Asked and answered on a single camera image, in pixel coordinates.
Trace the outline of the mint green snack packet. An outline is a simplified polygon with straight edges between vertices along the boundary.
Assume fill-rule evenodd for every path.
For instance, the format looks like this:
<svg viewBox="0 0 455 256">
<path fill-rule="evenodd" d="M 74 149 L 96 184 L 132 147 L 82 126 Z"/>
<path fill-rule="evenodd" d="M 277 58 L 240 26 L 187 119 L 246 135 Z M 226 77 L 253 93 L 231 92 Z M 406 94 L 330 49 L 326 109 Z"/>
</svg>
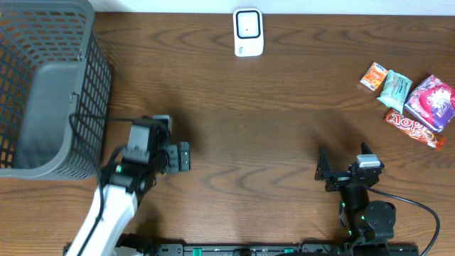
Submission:
<svg viewBox="0 0 455 256">
<path fill-rule="evenodd" d="M 378 100 L 402 114 L 411 86 L 412 81 L 409 78 L 396 73 L 394 70 L 389 70 Z"/>
</svg>

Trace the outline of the purple tissue pack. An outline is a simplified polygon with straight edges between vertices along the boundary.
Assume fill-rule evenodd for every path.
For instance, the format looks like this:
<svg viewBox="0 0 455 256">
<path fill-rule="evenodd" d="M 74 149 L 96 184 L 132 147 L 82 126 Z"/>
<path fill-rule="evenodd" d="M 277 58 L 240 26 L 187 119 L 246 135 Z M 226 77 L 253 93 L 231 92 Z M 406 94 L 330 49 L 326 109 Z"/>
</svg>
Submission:
<svg viewBox="0 0 455 256">
<path fill-rule="evenodd" d="M 441 132 L 454 117 L 454 88 L 430 75 L 409 95 L 405 109 L 434 132 Z"/>
</svg>

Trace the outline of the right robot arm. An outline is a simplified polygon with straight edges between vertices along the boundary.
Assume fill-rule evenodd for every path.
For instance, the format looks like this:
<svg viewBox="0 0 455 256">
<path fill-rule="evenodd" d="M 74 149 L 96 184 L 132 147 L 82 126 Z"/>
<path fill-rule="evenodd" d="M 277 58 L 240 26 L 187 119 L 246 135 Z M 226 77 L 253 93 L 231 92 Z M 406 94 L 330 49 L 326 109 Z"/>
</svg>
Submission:
<svg viewBox="0 0 455 256">
<path fill-rule="evenodd" d="M 383 162 L 361 144 L 362 154 L 345 171 L 333 172 L 324 149 L 318 151 L 318 163 L 314 179 L 326 183 L 327 192 L 339 192 L 341 202 L 339 218 L 350 232 L 350 239 L 343 250 L 354 255 L 361 246 L 385 244 L 394 237 L 396 208 L 384 201 L 371 201 L 368 190 L 379 182 Z"/>
</svg>

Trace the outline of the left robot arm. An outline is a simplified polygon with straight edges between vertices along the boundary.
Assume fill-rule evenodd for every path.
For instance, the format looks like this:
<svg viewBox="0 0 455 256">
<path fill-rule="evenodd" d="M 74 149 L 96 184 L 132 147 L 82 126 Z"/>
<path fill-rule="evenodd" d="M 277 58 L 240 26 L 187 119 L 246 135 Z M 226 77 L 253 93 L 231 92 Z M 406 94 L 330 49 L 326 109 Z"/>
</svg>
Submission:
<svg viewBox="0 0 455 256">
<path fill-rule="evenodd" d="M 96 173 L 89 213 L 65 255 L 155 255 L 146 239 L 124 233 L 144 195 L 156 185 L 159 174 L 190 171 L 188 142 L 171 143 L 168 115 L 131 119 L 127 144 L 113 152 Z"/>
</svg>

